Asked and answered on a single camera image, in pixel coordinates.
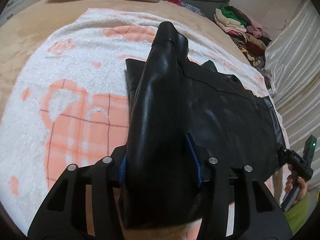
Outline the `black leather jacket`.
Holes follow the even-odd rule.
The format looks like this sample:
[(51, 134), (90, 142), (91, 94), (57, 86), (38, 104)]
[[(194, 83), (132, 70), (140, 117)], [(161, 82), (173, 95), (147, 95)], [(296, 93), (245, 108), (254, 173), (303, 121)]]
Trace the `black leather jacket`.
[(121, 216), (128, 229), (202, 218), (202, 194), (186, 134), (231, 167), (266, 181), (284, 165), (284, 136), (271, 99), (259, 98), (212, 61), (188, 59), (188, 40), (159, 25), (146, 61), (127, 60), (130, 126)]

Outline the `pile of folded clothes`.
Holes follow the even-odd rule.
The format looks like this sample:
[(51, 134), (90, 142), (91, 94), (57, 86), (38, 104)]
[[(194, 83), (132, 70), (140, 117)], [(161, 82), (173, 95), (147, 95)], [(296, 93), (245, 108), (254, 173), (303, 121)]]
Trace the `pile of folded clothes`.
[(260, 23), (233, 6), (215, 9), (214, 22), (231, 38), (252, 67), (264, 69), (265, 51), (271, 39)]

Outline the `white orange bear blanket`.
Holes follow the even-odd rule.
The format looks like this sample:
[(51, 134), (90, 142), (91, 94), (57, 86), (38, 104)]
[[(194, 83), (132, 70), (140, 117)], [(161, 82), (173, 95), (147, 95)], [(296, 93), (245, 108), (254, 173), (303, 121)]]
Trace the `white orange bear blanket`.
[(18, 68), (1, 120), (1, 202), (23, 233), (68, 164), (91, 165), (125, 143), (125, 60), (146, 60), (164, 21), (187, 37), (191, 61), (211, 60), (254, 95), (267, 94), (262, 75), (231, 39), (209, 20), (182, 8), (161, 16), (89, 7), (34, 46), (21, 48), (7, 28), (1, 28), (1, 70)]

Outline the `shiny white curtain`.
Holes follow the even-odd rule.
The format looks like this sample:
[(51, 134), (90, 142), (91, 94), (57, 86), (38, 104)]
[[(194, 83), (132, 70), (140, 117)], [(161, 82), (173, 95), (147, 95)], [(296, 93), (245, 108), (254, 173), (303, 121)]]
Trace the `shiny white curtain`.
[(289, 145), (301, 154), (310, 135), (319, 137), (319, 13), (310, 0), (267, 48), (265, 69)]

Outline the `beige plush bed cover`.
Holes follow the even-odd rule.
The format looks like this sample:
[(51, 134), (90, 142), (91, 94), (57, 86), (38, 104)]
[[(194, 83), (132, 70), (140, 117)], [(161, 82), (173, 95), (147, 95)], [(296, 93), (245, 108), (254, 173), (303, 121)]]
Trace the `beige plush bed cover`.
[(74, 22), (89, 8), (147, 12), (180, 22), (214, 41), (241, 62), (248, 62), (231, 39), (212, 21), (167, 1), (41, 0), (1, 26), (1, 111), (4, 111), (14, 83), (30, 55), (54, 31)]

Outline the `red folded garment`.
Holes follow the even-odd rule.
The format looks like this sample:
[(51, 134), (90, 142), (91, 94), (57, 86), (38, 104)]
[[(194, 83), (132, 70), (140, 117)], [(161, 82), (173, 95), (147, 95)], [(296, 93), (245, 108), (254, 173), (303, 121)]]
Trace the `red folded garment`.
[(178, 5), (179, 7), (183, 7), (182, 2), (180, 0), (166, 0), (169, 3)]

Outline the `blue patterned garment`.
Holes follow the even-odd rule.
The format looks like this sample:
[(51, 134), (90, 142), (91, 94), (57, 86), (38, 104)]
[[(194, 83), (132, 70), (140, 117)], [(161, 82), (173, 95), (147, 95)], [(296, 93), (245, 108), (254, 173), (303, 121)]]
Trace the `blue patterned garment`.
[(188, 10), (190, 10), (200, 16), (203, 16), (203, 17), (205, 16), (204, 13), (201, 11), (201, 9), (199, 9), (198, 7), (195, 7), (195, 6), (188, 4), (188, 3), (185, 3), (185, 2), (181, 2), (181, 5), (182, 5), (182, 7), (186, 8), (186, 9), (188, 9)]

